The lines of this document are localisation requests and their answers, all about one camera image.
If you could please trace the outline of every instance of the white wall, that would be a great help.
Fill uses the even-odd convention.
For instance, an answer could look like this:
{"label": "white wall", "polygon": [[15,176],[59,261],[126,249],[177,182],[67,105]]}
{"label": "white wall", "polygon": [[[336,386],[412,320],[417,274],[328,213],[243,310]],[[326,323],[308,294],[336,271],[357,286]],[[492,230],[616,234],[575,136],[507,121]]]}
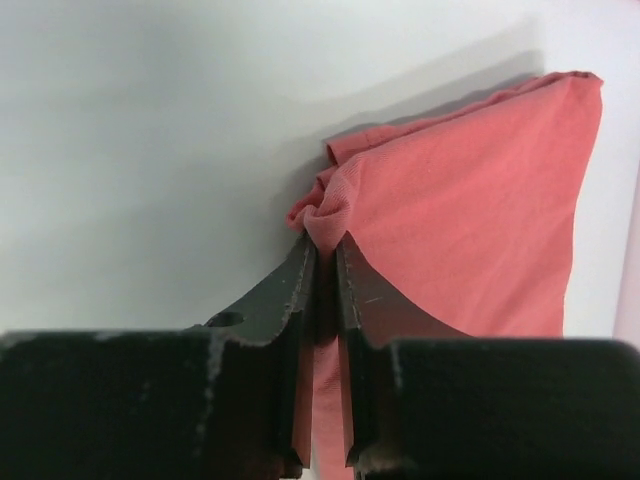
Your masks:
{"label": "white wall", "polygon": [[288,249],[282,218],[322,139],[586,69],[606,108],[567,331],[610,335],[640,159],[639,26],[634,0],[5,0],[0,329],[202,321]]}
{"label": "white wall", "polygon": [[640,348],[640,175],[614,333],[616,338]]}

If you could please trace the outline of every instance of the towel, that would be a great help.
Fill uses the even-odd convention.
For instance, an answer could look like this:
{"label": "towel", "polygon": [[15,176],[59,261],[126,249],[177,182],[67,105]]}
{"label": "towel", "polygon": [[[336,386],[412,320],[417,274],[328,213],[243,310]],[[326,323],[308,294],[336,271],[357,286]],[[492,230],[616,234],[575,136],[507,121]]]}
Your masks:
{"label": "towel", "polygon": [[[467,334],[561,336],[601,84],[553,73],[443,117],[331,140],[331,165],[287,223],[327,264],[349,231],[389,282]],[[317,347],[314,369],[317,468],[351,480],[335,339]]]}

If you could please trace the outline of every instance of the wrinkled fabric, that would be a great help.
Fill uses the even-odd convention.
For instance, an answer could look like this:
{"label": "wrinkled fabric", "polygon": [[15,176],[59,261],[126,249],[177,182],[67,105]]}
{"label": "wrinkled fabric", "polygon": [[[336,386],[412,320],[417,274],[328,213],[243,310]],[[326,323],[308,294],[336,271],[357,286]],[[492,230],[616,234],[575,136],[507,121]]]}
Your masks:
{"label": "wrinkled fabric", "polygon": [[[351,232],[396,288],[467,334],[561,336],[601,84],[554,73],[450,115],[332,140],[331,166],[288,225],[324,259]],[[351,480],[335,341],[316,351],[313,437],[321,478]]]}

